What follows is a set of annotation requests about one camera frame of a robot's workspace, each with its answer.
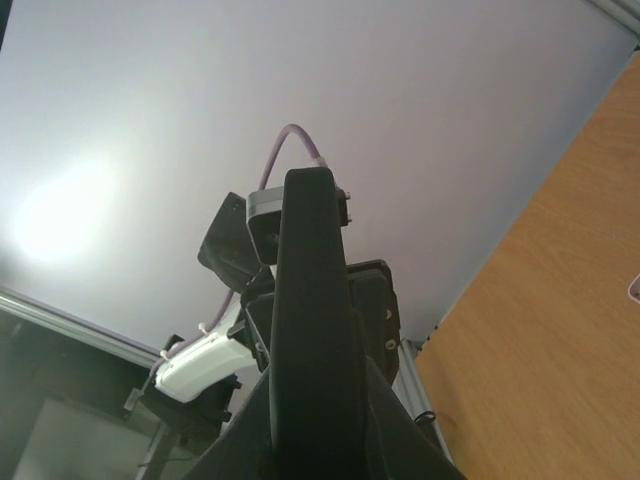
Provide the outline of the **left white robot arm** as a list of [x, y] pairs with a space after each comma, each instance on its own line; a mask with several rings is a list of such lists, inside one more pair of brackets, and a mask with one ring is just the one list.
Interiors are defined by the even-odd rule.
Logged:
[[247, 216], [252, 197], [233, 192], [211, 223], [174, 201], [159, 209], [159, 240], [169, 258], [184, 254], [206, 273], [211, 301], [174, 312], [183, 328], [165, 346], [143, 404], [187, 444], [211, 443], [244, 403], [268, 364], [280, 213]]

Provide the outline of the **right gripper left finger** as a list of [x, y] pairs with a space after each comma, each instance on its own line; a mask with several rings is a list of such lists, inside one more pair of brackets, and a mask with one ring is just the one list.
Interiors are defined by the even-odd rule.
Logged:
[[224, 433], [183, 476], [187, 480], [276, 479], [271, 449], [269, 370]]

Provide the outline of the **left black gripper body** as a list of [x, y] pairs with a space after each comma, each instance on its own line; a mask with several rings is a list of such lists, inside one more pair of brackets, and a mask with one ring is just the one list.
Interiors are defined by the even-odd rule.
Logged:
[[[350, 304], [360, 321], [366, 354], [388, 383], [399, 371], [400, 317], [391, 270], [382, 260], [347, 267]], [[249, 282], [240, 299], [239, 343], [249, 349], [264, 371], [269, 364], [275, 279], [263, 267]]]

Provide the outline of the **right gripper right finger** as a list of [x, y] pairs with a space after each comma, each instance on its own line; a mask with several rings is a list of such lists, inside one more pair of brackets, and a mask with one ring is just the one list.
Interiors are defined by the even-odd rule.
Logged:
[[464, 475], [421, 433], [373, 360], [366, 360], [365, 437], [370, 479], [462, 479]]

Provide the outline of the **phone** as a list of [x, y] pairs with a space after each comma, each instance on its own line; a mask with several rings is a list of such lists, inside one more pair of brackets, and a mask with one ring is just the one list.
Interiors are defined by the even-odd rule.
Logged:
[[364, 352], [325, 167], [285, 177], [270, 353], [278, 477], [367, 478]]

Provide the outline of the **pink phone case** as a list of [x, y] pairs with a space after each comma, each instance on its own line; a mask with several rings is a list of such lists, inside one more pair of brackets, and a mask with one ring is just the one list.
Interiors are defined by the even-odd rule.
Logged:
[[628, 287], [629, 298], [640, 304], [640, 274], [638, 274]]

